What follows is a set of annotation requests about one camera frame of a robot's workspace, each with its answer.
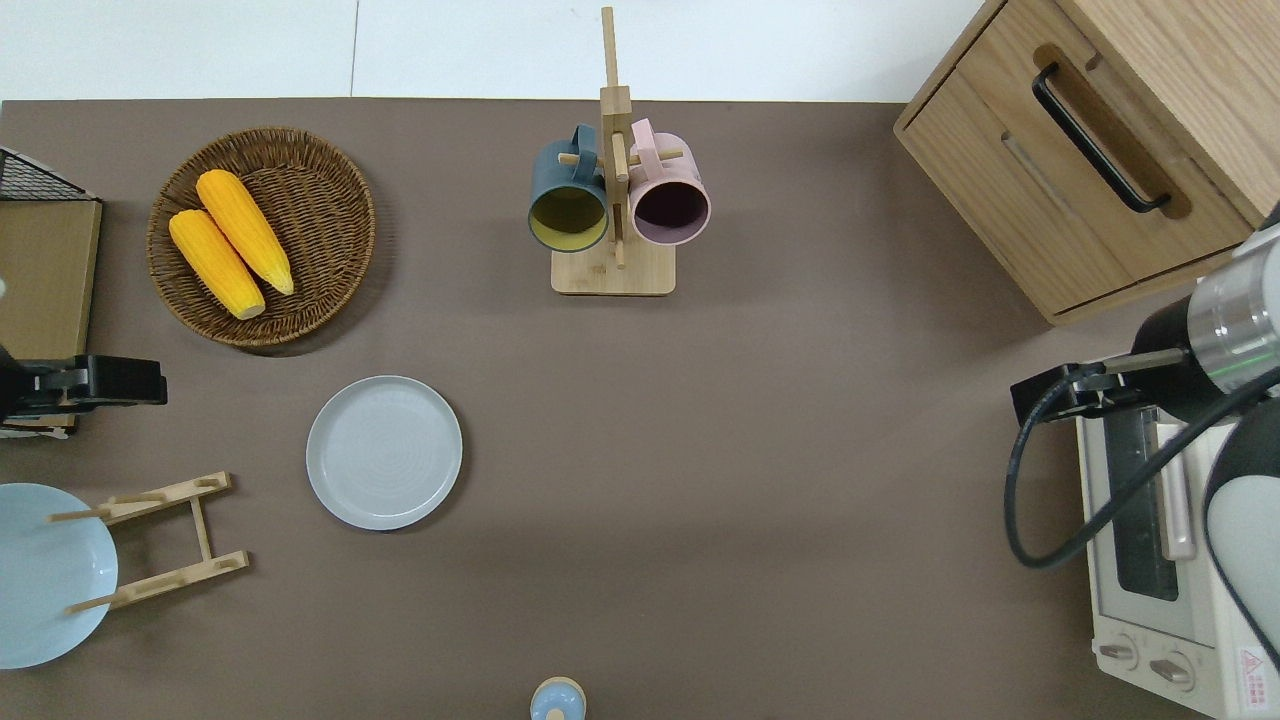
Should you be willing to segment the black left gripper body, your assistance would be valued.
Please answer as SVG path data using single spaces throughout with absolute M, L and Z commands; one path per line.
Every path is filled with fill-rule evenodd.
M 6 360 L 5 419 L 78 416 L 99 407 L 165 405 L 166 378 L 152 360 L 76 355 L 65 360 Z

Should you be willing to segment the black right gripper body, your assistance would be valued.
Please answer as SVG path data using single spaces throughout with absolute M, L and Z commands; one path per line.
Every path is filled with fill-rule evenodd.
M 1103 363 L 1068 363 L 1010 387 L 1020 425 L 1083 416 L 1096 419 L 1137 404 L 1137 389 Z

